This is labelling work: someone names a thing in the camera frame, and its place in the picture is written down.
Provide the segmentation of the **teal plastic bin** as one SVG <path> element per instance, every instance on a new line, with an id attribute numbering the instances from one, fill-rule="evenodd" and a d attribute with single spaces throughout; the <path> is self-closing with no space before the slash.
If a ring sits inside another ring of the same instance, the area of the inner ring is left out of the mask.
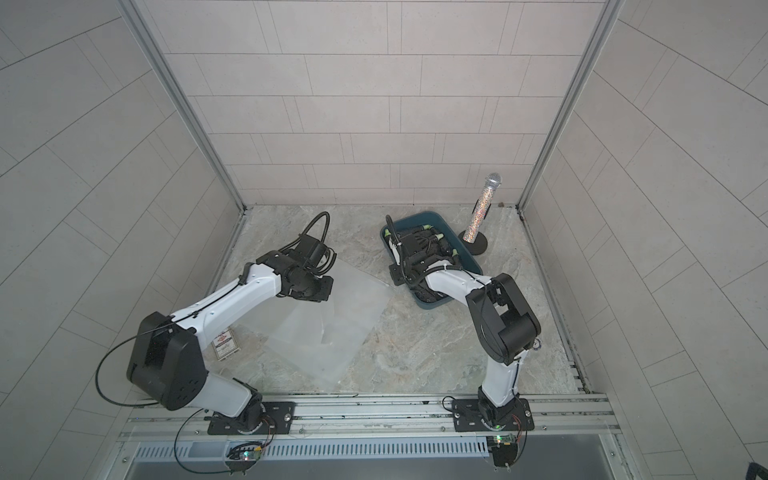
<path id="1" fill-rule="evenodd" d="M 481 267 L 461 238 L 434 211 L 397 221 L 387 216 L 380 237 L 393 260 L 389 266 L 393 283 L 407 286 L 422 309 L 433 309 L 452 299 L 446 291 L 428 285 L 429 275 L 440 271 L 465 272 L 472 278 L 482 275 Z"/>

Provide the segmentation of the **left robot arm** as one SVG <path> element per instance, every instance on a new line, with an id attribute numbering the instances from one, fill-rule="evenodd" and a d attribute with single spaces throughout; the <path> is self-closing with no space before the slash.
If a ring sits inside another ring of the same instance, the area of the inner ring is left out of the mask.
<path id="1" fill-rule="evenodd" d="M 154 312 L 140 323 L 126 376 L 169 411 L 186 406 L 211 410 L 251 432 L 262 424 L 257 389 L 209 372 L 202 351 L 233 323 L 273 298 L 323 302 L 333 278 L 336 252 L 302 234 L 279 250 L 244 265 L 220 290 L 171 315 Z"/>

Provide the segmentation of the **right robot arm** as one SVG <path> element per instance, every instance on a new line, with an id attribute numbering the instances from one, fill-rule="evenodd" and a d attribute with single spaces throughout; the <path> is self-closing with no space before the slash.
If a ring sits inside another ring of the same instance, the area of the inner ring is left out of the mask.
<path id="1" fill-rule="evenodd" d="M 510 422 L 521 404 L 518 380 L 541 325 L 515 280 L 477 271 L 458 237 L 432 224 L 400 228 L 391 217 L 381 231 L 391 252 L 390 275 L 424 304 L 449 298 L 468 308 L 488 356 L 477 411 L 491 429 Z"/>

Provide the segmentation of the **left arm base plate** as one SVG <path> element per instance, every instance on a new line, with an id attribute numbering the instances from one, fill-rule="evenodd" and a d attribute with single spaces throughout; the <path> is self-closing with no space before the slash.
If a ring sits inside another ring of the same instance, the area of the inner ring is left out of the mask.
<path id="1" fill-rule="evenodd" d="M 283 435 L 290 432 L 295 402 L 260 402 L 248 406 L 239 416 L 227 417 L 214 412 L 206 417 L 208 435 Z"/>

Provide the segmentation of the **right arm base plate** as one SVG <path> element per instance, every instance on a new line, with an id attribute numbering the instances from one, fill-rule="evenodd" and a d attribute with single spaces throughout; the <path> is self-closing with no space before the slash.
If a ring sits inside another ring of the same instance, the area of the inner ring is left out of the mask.
<path id="1" fill-rule="evenodd" d="M 456 432 L 528 432 L 535 429 L 527 399 L 516 396 L 502 407 L 485 399 L 450 399 Z"/>

